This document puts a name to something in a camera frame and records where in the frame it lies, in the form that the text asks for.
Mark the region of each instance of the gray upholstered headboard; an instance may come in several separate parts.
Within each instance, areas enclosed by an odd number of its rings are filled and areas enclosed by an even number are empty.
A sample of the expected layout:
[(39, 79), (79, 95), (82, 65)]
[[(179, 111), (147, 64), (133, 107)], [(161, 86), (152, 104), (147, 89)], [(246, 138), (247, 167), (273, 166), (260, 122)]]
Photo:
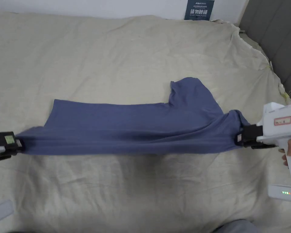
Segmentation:
[(239, 27), (260, 44), (291, 97), (291, 0), (250, 0)]

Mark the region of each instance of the poster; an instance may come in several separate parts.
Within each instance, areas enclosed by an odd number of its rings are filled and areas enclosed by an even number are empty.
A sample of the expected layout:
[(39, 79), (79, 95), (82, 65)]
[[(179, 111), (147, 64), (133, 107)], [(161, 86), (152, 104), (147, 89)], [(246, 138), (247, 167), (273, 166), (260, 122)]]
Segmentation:
[(214, 0), (188, 0), (184, 20), (209, 20)]

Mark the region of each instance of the label sticker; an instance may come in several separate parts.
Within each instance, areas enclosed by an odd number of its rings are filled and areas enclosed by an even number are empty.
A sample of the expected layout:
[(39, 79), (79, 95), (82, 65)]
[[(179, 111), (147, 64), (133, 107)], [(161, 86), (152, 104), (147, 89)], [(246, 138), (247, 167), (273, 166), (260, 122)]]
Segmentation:
[(291, 124), (291, 116), (280, 117), (274, 119), (274, 126), (282, 126)]
[(11, 135), (5, 136), (4, 138), (5, 138), (7, 144), (15, 143), (14, 138)]

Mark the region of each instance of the beige bed sheet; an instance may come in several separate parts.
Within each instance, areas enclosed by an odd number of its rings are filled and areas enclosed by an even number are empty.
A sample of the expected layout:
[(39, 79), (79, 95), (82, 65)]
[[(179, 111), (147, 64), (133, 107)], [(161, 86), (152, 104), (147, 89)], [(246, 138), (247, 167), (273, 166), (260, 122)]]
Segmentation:
[[(256, 123), (285, 103), (263, 54), (228, 23), (154, 16), (97, 19), (0, 15), (0, 131), (43, 125), (55, 98), (113, 104), (167, 102), (169, 82), (199, 78), (224, 112)], [(0, 201), (14, 215), (0, 233), (210, 232), (240, 218), (291, 233), (290, 184), (274, 149), (221, 154), (30, 156), (0, 161)]]

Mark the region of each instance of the white device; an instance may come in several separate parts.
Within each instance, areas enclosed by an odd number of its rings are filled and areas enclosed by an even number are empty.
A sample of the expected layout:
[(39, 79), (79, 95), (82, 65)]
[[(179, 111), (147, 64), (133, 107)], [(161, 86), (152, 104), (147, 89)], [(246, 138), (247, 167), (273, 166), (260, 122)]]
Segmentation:
[[(291, 105), (265, 104), (263, 118), (256, 125), (245, 126), (236, 137), (236, 143), (245, 141), (243, 146), (265, 148), (265, 145), (276, 145), (287, 153), (291, 139)], [(291, 174), (291, 156), (287, 156), (287, 161)], [(269, 185), (268, 194), (272, 198), (291, 201), (291, 185)]]

